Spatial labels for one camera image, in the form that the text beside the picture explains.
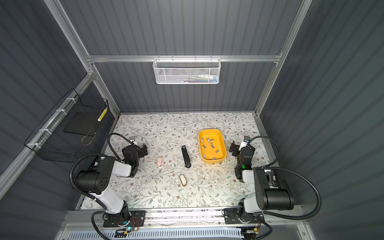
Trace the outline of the pink small stapler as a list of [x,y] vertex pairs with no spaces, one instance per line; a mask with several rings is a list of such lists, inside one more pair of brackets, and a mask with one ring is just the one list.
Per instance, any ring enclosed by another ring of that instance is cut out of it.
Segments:
[[158,160],[157,160],[158,167],[162,167],[162,163],[163,163],[163,158],[159,157]]

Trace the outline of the yellow plastic tray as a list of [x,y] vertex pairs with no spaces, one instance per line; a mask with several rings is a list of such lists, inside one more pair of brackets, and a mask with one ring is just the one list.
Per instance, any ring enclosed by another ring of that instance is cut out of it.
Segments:
[[218,129],[201,130],[198,134],[201,158],[206,164],[219,164],[227,157],[223,135]]

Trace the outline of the black stapler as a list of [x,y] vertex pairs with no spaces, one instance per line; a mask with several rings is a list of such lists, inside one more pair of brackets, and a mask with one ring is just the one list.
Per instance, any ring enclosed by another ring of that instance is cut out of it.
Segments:
[[184,159],[184,162],[185,162],[185,167],[186,168],[190,168],[192,165],[191,165],[190,156],[189,156],[189,154],[187,152],[186,146],[182,146],[182,154],[183,154],[183,159]]

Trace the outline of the beige small stapler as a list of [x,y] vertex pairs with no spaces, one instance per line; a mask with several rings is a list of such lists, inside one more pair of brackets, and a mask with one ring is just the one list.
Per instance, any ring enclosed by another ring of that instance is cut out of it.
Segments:
[[185,187],[187,185],[187,181],[186,181],[186,178],[183,174],[181,174],[180,176],[180,181],[181,181],[181,184],[183,187]]

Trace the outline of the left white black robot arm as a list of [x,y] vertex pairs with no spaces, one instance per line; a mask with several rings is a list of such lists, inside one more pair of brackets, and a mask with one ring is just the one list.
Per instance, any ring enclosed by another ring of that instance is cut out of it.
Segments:
[[[117,196],[110,188],[109,182],[111,176],[133,178],[138,172],[139,160],[147,155],[146,145],[130,145],[123,149],[122,161],[104,154],[89,154],[78,159],[72,166],[69,175],[72,188],[96,201],[104,209],[102,214],[105,226],[125,227],[137,222],[132,217],[126,201]],[[94,158],[91,166],[75,174],[77,165],[90,157]]]

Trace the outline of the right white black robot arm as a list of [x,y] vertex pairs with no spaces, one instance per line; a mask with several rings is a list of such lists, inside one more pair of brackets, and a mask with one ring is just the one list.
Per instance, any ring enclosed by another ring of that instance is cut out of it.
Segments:
[[237,158],[235,176],[241,183],[254,186],[253,193],[240,200],[236,217],[240,221],[253,221],[253,214],[262,211],[288,211],[295,206],[294,197],[289,189],[284,173],[278,170],[253,168],[252,158],[255,148],[244,140],[240,145],[231,143],[229,152]]

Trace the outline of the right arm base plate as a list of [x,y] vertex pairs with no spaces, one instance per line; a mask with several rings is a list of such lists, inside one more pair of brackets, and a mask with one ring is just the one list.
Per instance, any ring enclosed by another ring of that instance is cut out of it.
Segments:
[[261,224],[260,220],[265,220],[262,215],[254,215],[249,213],[240,212],[238,208],[225,208],[221,210],[227,225],[236,224]]

